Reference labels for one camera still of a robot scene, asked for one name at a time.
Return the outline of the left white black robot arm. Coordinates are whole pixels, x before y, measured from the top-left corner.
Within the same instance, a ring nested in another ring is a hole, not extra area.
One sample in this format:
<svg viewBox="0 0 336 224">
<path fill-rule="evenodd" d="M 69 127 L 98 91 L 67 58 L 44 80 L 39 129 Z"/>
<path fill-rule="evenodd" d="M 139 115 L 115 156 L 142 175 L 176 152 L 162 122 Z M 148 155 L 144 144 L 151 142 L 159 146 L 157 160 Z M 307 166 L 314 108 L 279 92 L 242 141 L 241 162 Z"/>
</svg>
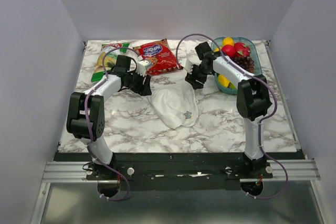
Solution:
<svg viewBox="0 0 336 224">
<path fill-rule="evenodd" d="M 117 171 L 114 153 L 103 137 L 105 102 L 122 90 L 131 90 L 140 96 L 152 94 L 151 77 L 146 72 L 153 63 L 136 61 L 135 69 L 131 70 L 132 61 L 134 59 L 129 56 L 118 55 L 115 65 L 110 70 L 104 69 L 103 77 L 93 87 L 70 96 L 66 129 L 84 143 L 104 179 L 112 179 Z"/>
</svg>

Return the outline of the white garment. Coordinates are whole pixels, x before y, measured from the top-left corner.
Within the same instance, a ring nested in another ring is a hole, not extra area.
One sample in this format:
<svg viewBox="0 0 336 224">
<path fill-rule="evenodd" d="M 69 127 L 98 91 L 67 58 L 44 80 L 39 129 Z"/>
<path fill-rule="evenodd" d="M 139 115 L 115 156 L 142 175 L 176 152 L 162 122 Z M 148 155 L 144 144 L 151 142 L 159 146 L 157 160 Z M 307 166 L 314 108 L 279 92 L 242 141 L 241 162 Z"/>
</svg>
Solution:
<svg viewBox="0 0 336 224">
<path fill-rule="evenodd" d="M 171 129 L 191 127 L 199 116 L 195 91 L 185 81 L 155 89 L 149 102 L 157 116 Z"/>
</svg>

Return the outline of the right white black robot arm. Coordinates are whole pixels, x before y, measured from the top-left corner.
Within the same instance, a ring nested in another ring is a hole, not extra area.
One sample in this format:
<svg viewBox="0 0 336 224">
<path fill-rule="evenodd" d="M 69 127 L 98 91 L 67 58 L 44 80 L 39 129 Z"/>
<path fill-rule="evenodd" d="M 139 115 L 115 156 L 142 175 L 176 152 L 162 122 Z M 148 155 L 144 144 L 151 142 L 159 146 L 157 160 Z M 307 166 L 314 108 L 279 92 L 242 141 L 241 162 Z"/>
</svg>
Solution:
<svg viewBox="0 0 336 224">
<path fill-rule="evenodd" d="M 241 171 L 246 177 L 255 177 L 267 166 L 262 117 L 268 113 L 271 101 L 266 78 L 246 71 L 222 51 L 214 52 L 207 42 L 197 45 L 195 51 L 201 61 L 199 65 L 188 59 L 178 61 L 193 89 L 203 88 L 207 77 L 215 73 L 226 77 L 237 89 L 236 107 L 244 119 L 246 139 Z"/>
</svg>

